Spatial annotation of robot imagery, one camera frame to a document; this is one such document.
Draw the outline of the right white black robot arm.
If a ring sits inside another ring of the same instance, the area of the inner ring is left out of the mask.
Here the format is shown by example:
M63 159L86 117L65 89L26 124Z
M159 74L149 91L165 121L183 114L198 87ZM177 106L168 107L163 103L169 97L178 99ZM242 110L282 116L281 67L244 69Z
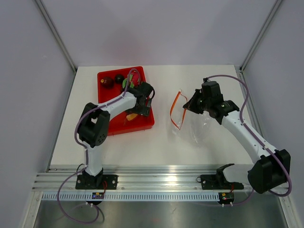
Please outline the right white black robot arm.
M220 188L242 183L262 194L291 182L289 152L278 150L248 125L239 107L231 100L224 100L217 82L204 82L183 108L196 114L208 112L238 140L252 160L251 165L231 163L218 168L215 181Z

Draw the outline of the clear orange zip top bag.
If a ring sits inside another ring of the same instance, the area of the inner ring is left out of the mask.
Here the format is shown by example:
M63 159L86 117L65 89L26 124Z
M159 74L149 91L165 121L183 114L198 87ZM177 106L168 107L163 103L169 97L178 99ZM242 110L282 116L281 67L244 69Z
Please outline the clear orange zip top bag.
M170 107L171 132L176 140L203 147L208 138L211 118L207 114L195 114L182 106L189 101L180 89Z

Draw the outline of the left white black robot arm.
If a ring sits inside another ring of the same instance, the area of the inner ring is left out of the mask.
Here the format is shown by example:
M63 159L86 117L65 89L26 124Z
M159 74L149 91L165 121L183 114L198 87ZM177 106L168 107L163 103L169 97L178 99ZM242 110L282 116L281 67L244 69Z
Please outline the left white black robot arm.
M115 184L107 182L113 178L109 175L104 177L101 160L100 146L108 136L110 121L123 112L149 116L154 95L154 88L143 82L105 103L86 104L74 133L76 143L85 150L85 167L82 171L77 171L77 190L104 189L107 185L111 189L116 188Z

